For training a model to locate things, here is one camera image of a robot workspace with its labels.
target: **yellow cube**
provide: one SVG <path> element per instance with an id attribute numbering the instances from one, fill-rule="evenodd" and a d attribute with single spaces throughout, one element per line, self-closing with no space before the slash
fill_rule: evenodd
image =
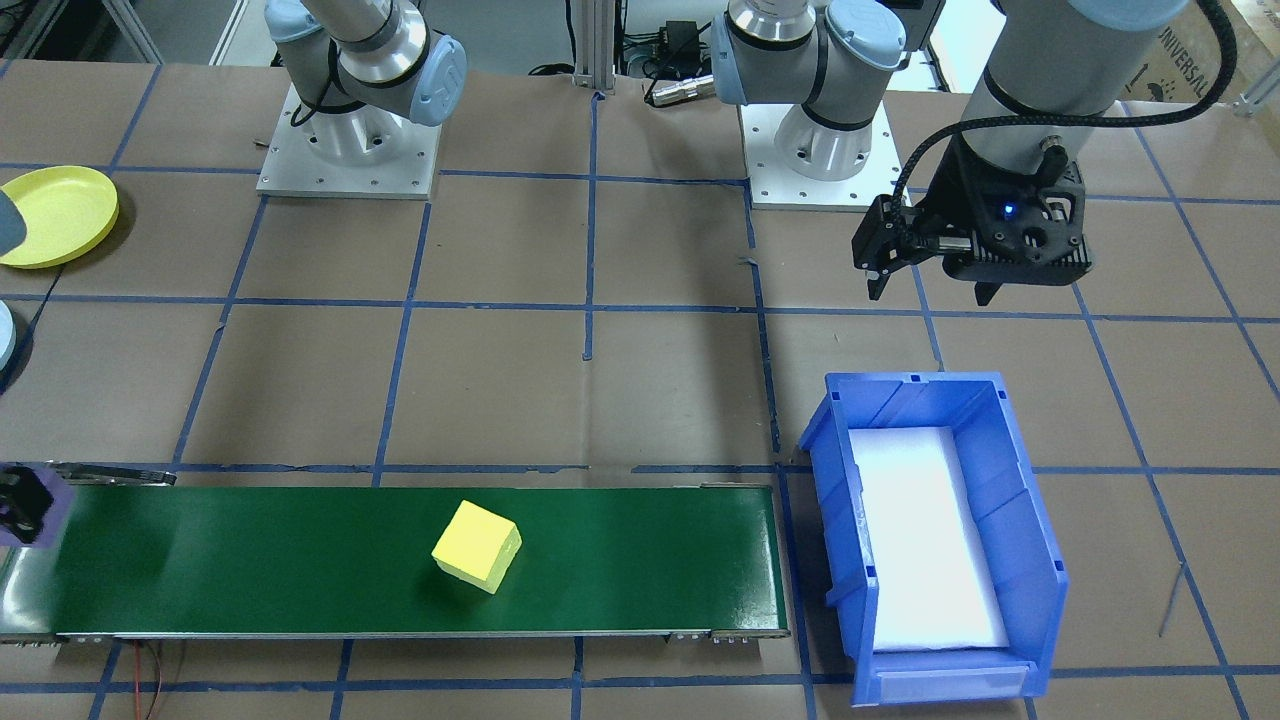
<path id="1" fill-rule="evenodd" d="M 515 523 L 463 500 L 431 557 L 445 573 L 493 594 L 520 544 Z"/>

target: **brown paper floor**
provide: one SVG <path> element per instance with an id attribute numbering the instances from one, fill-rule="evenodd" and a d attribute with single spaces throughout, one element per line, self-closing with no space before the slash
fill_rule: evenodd
<path id="1" fill-rule="evenodd" d="M 215 486 L 769 482 L 800 632 L 169 643 L 160 717 L 1280 717 L 1280 160 L 1248 122 L 1097 132 L 1097 270 L 979 309 L 936 264 L 869 304 L 858 217 L 750 210 L 735 110 L 653 110 L 622 79 L 593 102 L 474 73 L 431 206 L 261 200 L 253 140 L 287 86 L 0 65 L 0 181 L 87 164 L 123 201 L 88 256 L 0 268 L 31 328 L 0 456 Z M 887 99 L 904 150 L 963 106 Z M 1005 374 L 1071 573 L 1056 679 L 1033 703 L 850 710 L 792 448 L 823 373 L 938 368 Z M 129 717 L 133 667 L 125 646 L 0 648 L 0 717 Z"/>

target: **conveyor belt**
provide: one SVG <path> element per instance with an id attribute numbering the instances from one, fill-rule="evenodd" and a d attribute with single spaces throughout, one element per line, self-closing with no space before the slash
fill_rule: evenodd
<path id="1" fill-rule="evenodd" d="M 524 547 L 495 596 L 431 547 L 461 500 Z M 772 491 L 81 487 L 0 571 L 0 638 L 787 634 Z"/>

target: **white foam insert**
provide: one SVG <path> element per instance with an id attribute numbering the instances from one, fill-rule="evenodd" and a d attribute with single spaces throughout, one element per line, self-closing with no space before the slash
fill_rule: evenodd
<path id="1" fill-rule="evenodd" d="M 879 578 L 874 650 L 1007 647 L 951 428 L 849 430 Z"/>

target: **blue bin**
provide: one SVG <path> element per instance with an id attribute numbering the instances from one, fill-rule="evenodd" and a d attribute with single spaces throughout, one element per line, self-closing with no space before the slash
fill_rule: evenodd
<path id="1" fill-rule="evenodd" d="M 879 582 L 851 429 L 950 428 L 1009 637 L 1004 648 L 882 652 Z M 827 375 L 800 437 L 810 454 L 831 564 L 827 603 L 855 662 L 854 706 L 1043 696 L 1068 575 L 997 373 Z"/>

